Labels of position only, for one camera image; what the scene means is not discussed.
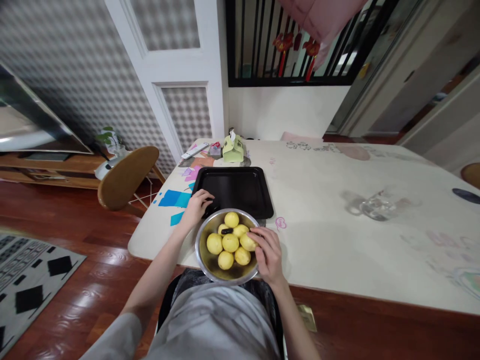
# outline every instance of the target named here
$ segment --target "person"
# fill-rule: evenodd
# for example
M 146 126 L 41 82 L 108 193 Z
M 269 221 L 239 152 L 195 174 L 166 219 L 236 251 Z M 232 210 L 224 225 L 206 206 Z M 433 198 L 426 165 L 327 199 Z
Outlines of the person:
M 212 203 L 210 199 L 214 196 L 203 189 L 190 198 L 180 223 L 138 281 L 120 315 L 81 360 L 134 358 L 155 307 L 169 286 L 182 243 Z M 266 283 L 274 294 L 288 358 L 320 359 L 282 273 L 279 237 L 265 227 L 250 229 L 248 236 L 259 245 L 255 255 L 264 280 L 249 282 Z M 145 359 L 280 359 L 275 325 L 260 299 L 243 287 L 210 281 L 184 289 L 173 300 Z

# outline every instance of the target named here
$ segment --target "person's left hand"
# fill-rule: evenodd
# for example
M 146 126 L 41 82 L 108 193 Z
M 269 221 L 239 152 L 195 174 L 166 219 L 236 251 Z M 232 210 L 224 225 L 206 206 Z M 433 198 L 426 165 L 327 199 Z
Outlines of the person's left hand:
M 207 199 L 215 199 L 215 196 L 204 189 L 200 189 L 193 194 L 181 217 L 179 227 L 190 231 L 205 214 L 207 206 L 213 203 L 212 200 Z

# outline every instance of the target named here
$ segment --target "gray shirt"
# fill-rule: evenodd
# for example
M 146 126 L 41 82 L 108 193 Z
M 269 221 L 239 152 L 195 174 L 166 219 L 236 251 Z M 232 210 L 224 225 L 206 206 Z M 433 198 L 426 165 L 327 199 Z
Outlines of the gray shirt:
M 133 359 L 142 337 L 139 318 L 119 316 L 81 360 Z M 279 359 L 267 312 L 239 286 L 216 283 L 185 290 L 153 338 L 153 359 Z

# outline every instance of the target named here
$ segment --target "patterned rug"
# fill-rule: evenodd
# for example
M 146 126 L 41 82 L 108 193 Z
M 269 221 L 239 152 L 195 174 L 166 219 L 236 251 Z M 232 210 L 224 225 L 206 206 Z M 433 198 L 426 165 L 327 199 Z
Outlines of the patterned rug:
M 0 233 L 0 359 L 85 258 L 40 240 Z

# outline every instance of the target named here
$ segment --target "blue paper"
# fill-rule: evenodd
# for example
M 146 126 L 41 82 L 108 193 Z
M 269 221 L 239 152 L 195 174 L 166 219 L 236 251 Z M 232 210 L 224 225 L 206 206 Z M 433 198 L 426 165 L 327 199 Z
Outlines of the blue paper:
M 181 213 L 178 213 L 176 215 L 172 215 L 170 218 L 170 226 L 175 226 L 177 225 L 180 220 L 182 220 L 182 216 L 184 215 L 185 211 L 182 211 Z
M 175 206 L 178 206 L 179 208 L 186 208 L 187 205 L 189 204 L 189 200 L 192 194 L 188 192 L 181 192 L 180 195 L 178 196 L 178 200 L 175 203 Z
M 175 206 L 180 194 L 180 191 L 167 190 L 165 196 L 158 203 L 158 206 Z

